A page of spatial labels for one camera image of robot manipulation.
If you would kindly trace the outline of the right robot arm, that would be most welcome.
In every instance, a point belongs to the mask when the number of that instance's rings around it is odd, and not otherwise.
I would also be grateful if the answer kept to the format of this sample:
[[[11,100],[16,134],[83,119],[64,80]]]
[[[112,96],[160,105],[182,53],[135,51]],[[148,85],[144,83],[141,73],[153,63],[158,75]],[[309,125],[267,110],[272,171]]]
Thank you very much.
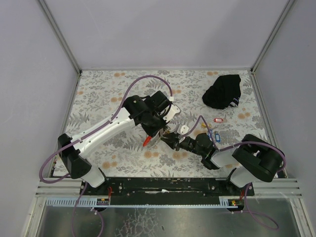
[[[201,156],[201,163],[209,170],[239,163],[240,167],[232,170],[227,177],[228,182],[238,188],[256,180],[269,183],[286,165],[281,150],[252,134],[245,135],[240,143],[223,149],[216,148],[207,133],[201,133],[193,139],[172,132],[160,139],[173,150],[183,149]]]

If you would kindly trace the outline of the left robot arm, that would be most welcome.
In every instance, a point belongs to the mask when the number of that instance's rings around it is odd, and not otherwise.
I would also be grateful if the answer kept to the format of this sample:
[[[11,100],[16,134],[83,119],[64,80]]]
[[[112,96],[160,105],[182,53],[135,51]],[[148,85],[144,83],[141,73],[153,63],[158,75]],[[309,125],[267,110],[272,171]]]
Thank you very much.
[[[90,163],[89,156],[117,134],[138,125],[148,136],[144,142],[144,145],[147,145],[180,113],[180,109],[172,100],[173,97],[166,97],[161,91],[147,97],[130,96],[124,100],[117,112],[93,127],[74,136],[66,133],[60,135],[58,155],[70,177],[80,178],[93,188],[105,183],[105,175],[98,166]]]

